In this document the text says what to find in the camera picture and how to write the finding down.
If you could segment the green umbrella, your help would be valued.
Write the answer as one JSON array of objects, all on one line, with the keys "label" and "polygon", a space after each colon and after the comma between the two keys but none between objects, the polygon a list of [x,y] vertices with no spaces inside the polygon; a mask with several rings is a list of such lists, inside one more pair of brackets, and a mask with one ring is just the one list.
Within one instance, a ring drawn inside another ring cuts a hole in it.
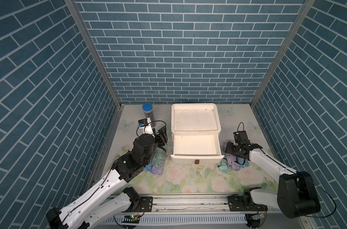
[{"label": "green umbrella", "polygon": [[152,158],[151,163],[153,166],[157,168],[163,168],[165,165],[166,157],[167,157],[167,153],[165,149],[157,148],[155,150],[155,154]]},{"label": "green umbrella", "polygon": [[222,160],[218,163],[218,169],[224,173],[224,174],[232,174],[233,170],[231,166],[228,164],[228,161],[226,158],[222,158]]}]

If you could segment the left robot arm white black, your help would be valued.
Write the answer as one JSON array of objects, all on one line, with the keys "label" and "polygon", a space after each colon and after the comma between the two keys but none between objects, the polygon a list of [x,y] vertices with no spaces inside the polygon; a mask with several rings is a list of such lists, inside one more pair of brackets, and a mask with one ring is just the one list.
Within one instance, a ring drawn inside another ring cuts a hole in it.
[{"label": "left robot arm white black", "polygon": [[167,141],[166,126],[158,131],[144,127],[143,134],[134,139],[133,149],[119,157],[100,181],[69,205],[46,214],[50,228],[93,229],[118,213],[138,210],[141,197],[133,187],[110,201],[107,198],[142,173],[155,150],[163,149]]}]

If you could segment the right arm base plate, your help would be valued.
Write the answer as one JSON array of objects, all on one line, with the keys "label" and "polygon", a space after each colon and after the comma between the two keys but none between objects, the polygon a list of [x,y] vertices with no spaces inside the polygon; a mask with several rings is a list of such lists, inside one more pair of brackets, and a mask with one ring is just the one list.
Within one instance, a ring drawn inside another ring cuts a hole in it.
[{"label": "right arm base plate", "polygon": [[228,204],[230,211],[256,211],[265,212],[268,210],[267,206],[255,204],[248,196],[239,196],[237,194],[228,197]]}]

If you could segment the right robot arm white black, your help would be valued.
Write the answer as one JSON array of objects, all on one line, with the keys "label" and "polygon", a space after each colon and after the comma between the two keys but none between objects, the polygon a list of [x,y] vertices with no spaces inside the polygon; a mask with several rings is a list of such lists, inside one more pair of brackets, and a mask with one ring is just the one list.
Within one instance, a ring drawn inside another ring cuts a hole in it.
[{"label": "right robot arm white black", "polygon": [[246,131],[236,131],[234,142],[227,142],[225,153],[237,159],[252,162],[263,169],[278,184],[277,191],[266,191],[261,187],[245,189],[242,195],[229,196],[231,211],[280,210],[289,219],[297,217],[317,218],[321,205],[312,176],[281,163],[262,146],[250,142]]}]

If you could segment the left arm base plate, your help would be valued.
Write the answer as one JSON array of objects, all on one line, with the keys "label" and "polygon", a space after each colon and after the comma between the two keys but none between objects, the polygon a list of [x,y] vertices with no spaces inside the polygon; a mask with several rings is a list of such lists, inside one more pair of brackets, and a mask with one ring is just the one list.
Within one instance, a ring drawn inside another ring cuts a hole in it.
[{"label": "left arm base plate", "polygon": [[134,202],[125,212],[151,212],[153,207],[153,197],[152,196],[143,196],[140,197],[138,202]]}]

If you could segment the white drawer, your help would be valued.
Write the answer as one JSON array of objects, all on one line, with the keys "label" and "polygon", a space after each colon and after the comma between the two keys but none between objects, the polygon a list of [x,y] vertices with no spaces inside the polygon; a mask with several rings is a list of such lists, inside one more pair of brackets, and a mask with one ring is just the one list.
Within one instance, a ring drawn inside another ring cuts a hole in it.
[{"label": "white drawer", "polygon": [[175,135],[171,159],[180,164],[218,164],[224,158],[218,135]]}]

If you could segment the purple umbrella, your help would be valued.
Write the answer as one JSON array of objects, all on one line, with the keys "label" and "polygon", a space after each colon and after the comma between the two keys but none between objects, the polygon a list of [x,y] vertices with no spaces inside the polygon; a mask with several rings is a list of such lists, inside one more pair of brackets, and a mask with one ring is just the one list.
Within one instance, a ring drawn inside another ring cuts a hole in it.
[{"label": "purple umbrella", "polygon": [[224,152],[225,152],[225,159],[227,161],[227,166],[231,168],[234,171],[240,170],[240,165],[237,162],[237,157],[230,154],[232,151],[233,143],[231,141],[224,143]]},{"label": "purple umbrella", "polygon": [[162,167],[152,166],[151,168],[151,173],[154,175],[160,176],[163,174],[163,171],[164,171],[164,166]]}]

